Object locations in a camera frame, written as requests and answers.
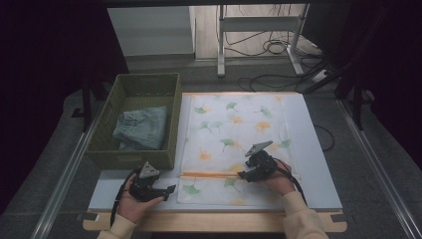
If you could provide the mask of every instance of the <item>table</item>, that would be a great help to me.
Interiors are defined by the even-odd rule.
[[[273,95],[274,93],[202,93],[183,94],[180,112],[178,143],[176,147],[175,168],[164,171],[154,187],[165,188],[174,184],[180,174],[186,129],[192,96],[253,96]],[[298,172],[302,178],[302,188],[310,208],[319,212],[324,222],[325,230],[341,232],[347,227],[345,221],[336,220],[342,216],[341,203],[335,191],[330,173],[317,141],[304,98],[296,93],[278,93],[283,98],[286,117],[295,146],[295,155],[302,160],[297,161]],[[109,227],[110,209],[112,208],[113,192],[119,186],[129,171],[104,170],[100,176],[92,197],[89,212],[98,215],[97,220],[85,220],[87,230],[105,230]],[[144,224],[139,225],[142,231],[208,231],[208,232],[281,232],[284,213],[272,206],[225,206],[182,204],[176,201],[176,195],[171,195],[167,202],[161,203],[149,212]],[[231,220],[235,225],[228,226]]]

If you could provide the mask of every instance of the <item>folded cloth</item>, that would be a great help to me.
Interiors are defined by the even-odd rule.
[[[118,116],[112,136],[121,140],[120,149],[160,149],[164,139],[167,108],[145,108]]]

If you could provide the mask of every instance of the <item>human hand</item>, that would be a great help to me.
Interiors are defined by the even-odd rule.
[[[123,194],[121,195],[120,202],[117,208],[117,214],[126,218],[127,220],[137,223],[140,218],[145,214],[145,211],[164,200],[164,197],[157,197],[147,202],[139,202],[134,199],[129,193],[130,184],[136,177],[134,174],[124,186]]]
[[[287,171],[292,172],[292,168],[285,162],[281,163],[278,160],[277,167]],[[293,183],[282,173],[275,171],[273,175],[269,178],[260,181],[260,183],[267,184],[273,191],[280,193],[282,196],[288,194],[289,192],[296,191]]]

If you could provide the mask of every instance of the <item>metal rail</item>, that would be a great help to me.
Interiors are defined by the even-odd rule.
[[[52,195],[50,196],[49,201],[47,202],[43,214],[38,220],[38,223],[31,235],[31,239],[41,239],[48,237],[53,223],[62,206],[62,203],[65,200],[66,194],[68,193],[69,187],[72,183],[75,173],[78,170],[78,166],[84,156],[85,150],[87,149],[88,142],[93,133],[94,125],[96,124],[99,118],[100,109],[102,108],[102,106],[103,104],[100,104],[98,107],[96,107],[96,114],[91,125],[89,126],[87,131],[83,132],[83,134],[81,135],[78,145],[75,147],[75,150],[72,153],[68,164],[63,170],[62,176],[60,177]]]
[[[398,193],[394,184],[392,183],[388,173],[385,171],[382,163],[379,161],[378,156],[373,150],[370,142],[366,138],[365,132],[360,130],[351,118],[351,110],[346,101],[337,101],[339,107],[347,120],[356,141],[368,161],[376,179],[378,180],[381,189],[390,203],[394,213],[396,214],[401,226],[403,227],[408,238],[421,239],[422,234],[420,227],[417,225],[412,213],[406,205],[406,202]]]

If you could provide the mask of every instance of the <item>metal frame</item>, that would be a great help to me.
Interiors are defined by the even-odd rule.
[[[310,4],[306,4],[299,16],[281,17],[224,17],[224,5],[220,5],[219,17],[219,43],[217,74],[224,77],[225,57],[224,57],[224,33],[225,32],[260,32],[260,31],[292,31],[294,32],[292,44],[286,47],[289,58],[295,69],[296,75],[302,76],[304,70],[298,60],[296,47],[299,35],[306,19]]]
[[[44,209],[43,214],[41,214],[41,217],[35,226],[31,239],[48,237],[59,210],[62,207],[62,203],[65,200],[66,194],[69,191],[69,187],[71,186],[75,173],[77,172],[79,164],[84,156],[85,150],[87,149],[88,142],[93,133],[94,125],[98,121],[103,105],[104,104],[100,104],[96,107],[96,115],[91,125],[85,132],[82,133],[78,145],[75,147],[68,164],[63,170],[63,173],[56,184],[49,201],[47,202],[47,206]]]
[[[404,232],[408,238],[422,238],[419,225],[417,225],[412,213],[406,205],[406,202],[400,196],[399,192],[395,188],[391,181],[388,173],[385,171],[382,163],[379,161],[378,156],[373,150],[370,142],[366,138],[365,132],[354,123],[351,117],[352,113],[348,106],[347,100],[337,101],[345,117],[348,126],[353,133],[357,143],[365,155],[367,162],[369,163],[375,178],[378,180],[381,189],[384,191],[385,197],[390,203],[394,213],[396,214]]]

